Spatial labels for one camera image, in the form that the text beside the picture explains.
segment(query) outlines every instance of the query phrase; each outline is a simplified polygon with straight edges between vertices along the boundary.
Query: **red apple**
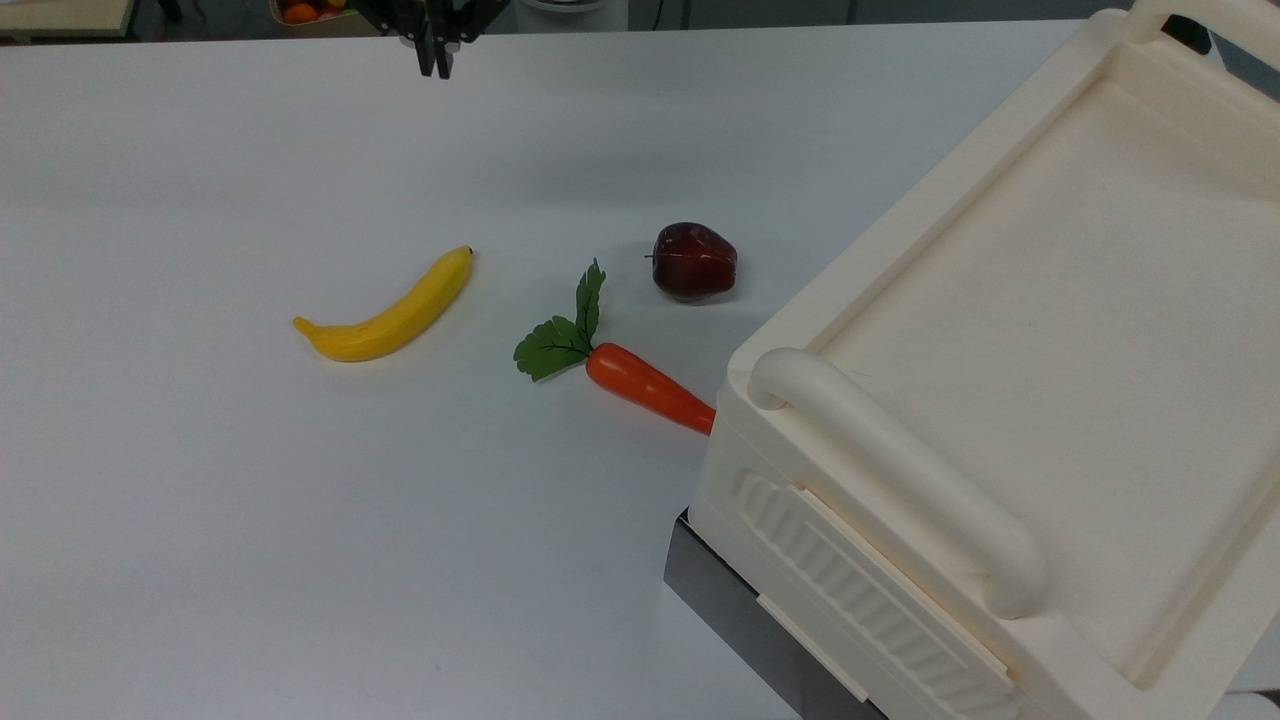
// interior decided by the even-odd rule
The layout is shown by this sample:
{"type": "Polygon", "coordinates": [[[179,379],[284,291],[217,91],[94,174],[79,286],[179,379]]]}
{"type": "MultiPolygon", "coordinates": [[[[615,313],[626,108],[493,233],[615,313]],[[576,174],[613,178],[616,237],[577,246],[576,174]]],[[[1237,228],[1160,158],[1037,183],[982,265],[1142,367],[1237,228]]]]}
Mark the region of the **red apple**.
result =
{"type": "Polygon", "coordinates": [[[653,245],[653,282],[685,302],[733,287],[737,250],[707,225],[676,223],[662,228],[653,245]]]}

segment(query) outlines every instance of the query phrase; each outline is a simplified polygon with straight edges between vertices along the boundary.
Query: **banana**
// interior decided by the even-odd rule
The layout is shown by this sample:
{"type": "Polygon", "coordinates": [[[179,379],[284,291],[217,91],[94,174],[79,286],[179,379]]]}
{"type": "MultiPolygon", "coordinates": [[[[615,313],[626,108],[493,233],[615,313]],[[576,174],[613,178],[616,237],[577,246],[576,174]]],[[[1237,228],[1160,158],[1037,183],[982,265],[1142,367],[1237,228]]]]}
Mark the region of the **banana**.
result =
{"type": "Polygon", "coordinates": [[[330,360],[364,363],[396,352],[422,334],[458,296],[471,274],[472,254],[467,245],[445,252],[413,290],[364,323],[316,325],[293,318],[293,327],[330,360]]]}

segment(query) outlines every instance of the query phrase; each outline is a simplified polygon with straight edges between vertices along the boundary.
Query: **green leaf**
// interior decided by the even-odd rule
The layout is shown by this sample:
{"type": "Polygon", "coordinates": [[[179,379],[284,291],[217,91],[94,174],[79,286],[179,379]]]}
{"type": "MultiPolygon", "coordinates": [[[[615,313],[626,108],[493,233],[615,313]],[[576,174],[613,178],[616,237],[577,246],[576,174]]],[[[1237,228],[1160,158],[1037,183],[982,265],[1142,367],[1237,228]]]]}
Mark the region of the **green leaf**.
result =
{"type": "Polygon", "coordinates": [[[529,373],[534,382],[577,365],[591,354],[591,346],[568,318],[556,315],[534,328],[516,346],[516,369],[529,373]]]}
{"type": "Polygon", "coordinates": [[[595,328],[600,324],[600,286],[604,284],[604,270],[600,263],[591,260],[591,266],[582,273],[582,279],[577,281],[577,328],[588,345],[595,336],[595,328]]]}

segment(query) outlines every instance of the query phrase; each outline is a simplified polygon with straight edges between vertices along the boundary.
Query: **carrot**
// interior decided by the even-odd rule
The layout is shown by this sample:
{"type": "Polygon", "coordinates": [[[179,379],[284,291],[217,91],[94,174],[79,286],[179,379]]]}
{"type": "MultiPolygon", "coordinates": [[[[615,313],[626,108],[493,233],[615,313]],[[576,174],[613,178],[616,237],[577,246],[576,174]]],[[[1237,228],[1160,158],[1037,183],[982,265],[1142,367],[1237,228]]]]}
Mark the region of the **carrot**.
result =
{"type": "Polygon", "coordinates": [[[586,375],[604,389],[673,423],[712,434],[716,410],[625,347],[612,342],[595,346],[586,359],[586,375]]]}
{"type": "Polygon", "coordinates": [[[516,346],[516,368],[538,382],[586,360],[586,374],[595,384],[668,420],[712,434],[716,410],[694,393],[630,350],[612,342],[591,343],[600,323],[602,284],[604,272],[593,261],[577,283],[577,318],[554,315],[535,327],[516,346]]]}

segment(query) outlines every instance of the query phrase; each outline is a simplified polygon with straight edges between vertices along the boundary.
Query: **fruit basket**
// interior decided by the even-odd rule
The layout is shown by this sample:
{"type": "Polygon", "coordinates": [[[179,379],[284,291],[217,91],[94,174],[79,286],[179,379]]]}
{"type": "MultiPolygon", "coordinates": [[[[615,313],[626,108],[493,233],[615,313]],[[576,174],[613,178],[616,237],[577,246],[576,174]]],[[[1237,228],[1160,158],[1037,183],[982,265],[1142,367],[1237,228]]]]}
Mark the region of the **fruit basket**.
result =
{"type": "Polygon", "coordinates": [[[1202,720],[1280,611],[1266,0],[1091,18],[730,361],[698,534],[891,720],[1202,720]]]}
{"type": "Polygon", "coordinates": [[[370,37],[379,35],[346,0],[266,0],[284,37],[370,37]]]}

